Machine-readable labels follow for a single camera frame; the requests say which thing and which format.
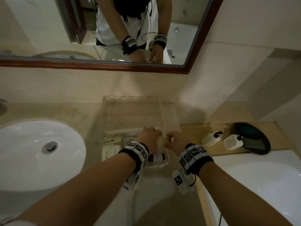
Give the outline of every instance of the forearm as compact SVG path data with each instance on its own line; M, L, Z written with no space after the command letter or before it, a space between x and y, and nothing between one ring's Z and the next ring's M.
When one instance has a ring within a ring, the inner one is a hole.
M168 34L171 15L172 15L172 0L157 0L158 8L158 33Z
M117 154L77 175L16 220L38 226L93 225L135 167L130 156Z
M206 163L201 168L199 177L229 226L291 226L265 200L237 182L215 163Z
M114 36L121 43L129 33L124 25L119 13L116 11L113 0L97 0L98 6L108 22Z

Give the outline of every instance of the person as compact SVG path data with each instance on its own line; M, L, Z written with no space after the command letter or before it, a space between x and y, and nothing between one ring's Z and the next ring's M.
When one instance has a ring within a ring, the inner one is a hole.
M145 128L136 141L146 146L152 154L156 151L156 141L160 135L161 131L154 127ZM190 144L180 132L170 132L167 137L169 140L174 137L174 142L164 143L164 146L177 156ZM224 172L211 158L205 161L197 175L229 226L291 226L277 210ZM93 225L135 168L136 161L121 152L80 173L8 226Z
M97 13L96 45L114 46L122 45L123 41L131 37L136 40L137 49L125 53L133 62L148 63L139 49L146 48L148 31L148 11L152 0L97 0L99 8ZM167 36L171 15L172 0L156 0L158 8L158 34ZM153 46L149 61L156 64L163 63L164 47L157 43Z

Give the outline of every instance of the wristband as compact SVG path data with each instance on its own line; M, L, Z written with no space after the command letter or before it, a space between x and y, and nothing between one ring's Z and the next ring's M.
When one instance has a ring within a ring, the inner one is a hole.
M165 49L167 44L167 36L164 33L158 33L158 35L155 36L153 44L158 44Z
M188 173L199 175L201 168L208 162L214 162L209 153L202 145L194 145L192 143L185 147L185 150L180 154L180 164Z
M133 173L137 173L142 170L148 161L148 147L140 142L131 141L118 153L126 153L136 162L136 168Z
M137 48L137 43L136 40L130 36L127 36L122 42L122 50L124 54L132 54L134 51L136 51Z

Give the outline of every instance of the mirror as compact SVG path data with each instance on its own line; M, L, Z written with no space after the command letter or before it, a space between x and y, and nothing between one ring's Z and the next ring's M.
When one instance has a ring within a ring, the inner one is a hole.
M184 65L210 2L0 0L0 58Z

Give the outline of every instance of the brown bottle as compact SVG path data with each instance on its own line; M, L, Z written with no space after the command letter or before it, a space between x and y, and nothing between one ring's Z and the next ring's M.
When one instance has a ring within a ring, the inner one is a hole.
M158 162L158 161L164 161L164 160L165 160L164 153L156 153L156 154L152 154L148 157L149 162Z

